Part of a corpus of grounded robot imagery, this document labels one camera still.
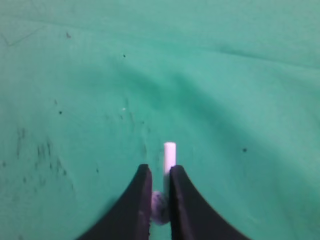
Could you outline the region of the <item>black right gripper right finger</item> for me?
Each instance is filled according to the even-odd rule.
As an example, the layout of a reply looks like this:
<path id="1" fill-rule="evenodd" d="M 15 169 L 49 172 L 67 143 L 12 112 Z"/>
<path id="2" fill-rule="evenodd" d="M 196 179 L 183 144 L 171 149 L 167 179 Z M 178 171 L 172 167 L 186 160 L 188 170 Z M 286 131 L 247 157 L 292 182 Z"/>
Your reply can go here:
<path id="1" fill-rule="evenodd" d="M 169 172 L 169 219 L 173 240 L 244 240 L 202 197 L 181 165 Z"/>

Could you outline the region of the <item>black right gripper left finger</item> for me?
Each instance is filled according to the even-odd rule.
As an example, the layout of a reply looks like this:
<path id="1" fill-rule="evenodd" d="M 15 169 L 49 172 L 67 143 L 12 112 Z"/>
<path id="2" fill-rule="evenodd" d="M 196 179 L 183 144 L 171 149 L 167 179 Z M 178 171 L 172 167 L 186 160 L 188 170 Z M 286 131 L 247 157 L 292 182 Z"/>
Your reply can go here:
<path id="1" fill-rule="evenodd" d="M 110 208 L 79 240 L 148 240 L 150 237 L 152 173 L 140 164 L 130 184 Z"/>

